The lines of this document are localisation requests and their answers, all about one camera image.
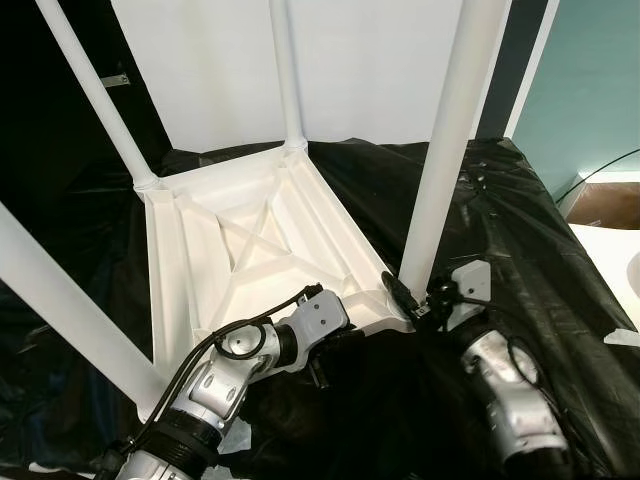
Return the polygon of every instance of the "black plastic sheet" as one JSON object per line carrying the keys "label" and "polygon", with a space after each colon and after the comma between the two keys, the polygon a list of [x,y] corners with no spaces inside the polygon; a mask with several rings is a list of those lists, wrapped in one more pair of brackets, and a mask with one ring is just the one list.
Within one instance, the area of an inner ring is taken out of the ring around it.
{"label": "black plastic sheet", "polygon": [[[270,146],[174,151],[162,173]],[[312,161],[391,271],[400,264],[426,148],[310,143]],[[69,192],[66,223],[36,238],[150,354],[143,206],[121,169],[94,173]],[[469,143],[433,275],[476,258],[492,265],[493,301],[521,321],[487,315],[526,338],[580,439],[578,470],[640,475],[640,351],[602,341],[633,326],[509,140]],[[43,325],[2,291],[0,463],[90,469],[104,445],[135,428],[134,409],[55,332],[35,330]],[[306,372],[256,384],[242,412],[255,426],[254,448],[225,461],[255,478],[495,477],[483,412],[455,355],[446,345],[428,347],[415,335],[384,332],[325,356],[340,366],[329,368],[326,391]]]}

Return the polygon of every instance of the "white mounting plate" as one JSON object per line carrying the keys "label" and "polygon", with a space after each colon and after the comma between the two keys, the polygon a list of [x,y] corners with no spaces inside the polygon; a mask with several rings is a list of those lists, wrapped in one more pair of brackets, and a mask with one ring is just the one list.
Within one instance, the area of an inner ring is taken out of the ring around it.
{"label": "white mounting plate", "polygon": [[366,334],[411,330],[389,309],[384,263],[303,150],[279,147],[162,182],[166,190],[144,192],[161,374],[210,332],[318,282]]}

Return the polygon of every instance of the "white vertical rod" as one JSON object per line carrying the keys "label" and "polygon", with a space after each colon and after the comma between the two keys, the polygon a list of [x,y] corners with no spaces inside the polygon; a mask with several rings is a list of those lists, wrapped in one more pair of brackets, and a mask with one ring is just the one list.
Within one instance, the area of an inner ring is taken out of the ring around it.
{"label": "white vertical rod", "polygon": [[154,187],[158,184],[158,177],[145,162],[58,0],[36,0],[36,3],[109,138],[131,173],[134,189],[145,190]]}
{"label": "white vertical rod", "polygon": [[307,140],[302,132],[298,79],[289,28],[287,0],[269,0],[269,10],[271,11],[271,30],[276,51],[280,97],[286,128],[284,148],[286,150],[306,148]]}
{"label": "white vertical rod", "polygon": [[0,279],[147,414],[166,383],[0,203]]}
{"label": "white vertical rod", "polygon": [[413,208],[400,280],[421,300],[438,251],[506,0],[464,0]]}

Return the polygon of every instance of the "white tube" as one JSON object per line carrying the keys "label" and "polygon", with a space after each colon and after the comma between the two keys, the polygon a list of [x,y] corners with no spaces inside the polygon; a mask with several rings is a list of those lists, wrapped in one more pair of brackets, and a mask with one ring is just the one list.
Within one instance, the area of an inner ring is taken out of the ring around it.
{"label": "white tube", "polygon": [[0,279],[138,405],[166,387],[151,362],[0,203]]}
{"label": "white tube", "polygon": [[400,280],[421,300],[500,31],[506,0],[464,0],[405,244]]}
{"label": "white tube", "polygon": [[271,11],[271,29],[273,31],[282,112],[286,128],[284,148],[286,150],[307,148],[307,140],[302,132],[298,79],[293,58],[287,0],[269,0],[269,9]]}
{"label": "white tube", "polygon": [[158,177],[145,162],[127,126],[122,121],[98,74],[91,65],[78,37],[57,0],[36,0],[44,19],[55,37],[91,106],[102,122],[109,138],[133,177],[136,190],[145,190],[158,184]]}

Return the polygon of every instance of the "teal wall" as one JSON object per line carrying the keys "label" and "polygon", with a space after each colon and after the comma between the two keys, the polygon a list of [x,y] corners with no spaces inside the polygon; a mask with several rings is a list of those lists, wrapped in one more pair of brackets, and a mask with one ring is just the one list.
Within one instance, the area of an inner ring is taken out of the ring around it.
{"label": "teal wall", "polygon": [[640,0],[560,0],[513,140],[554,196],[640,145]]}

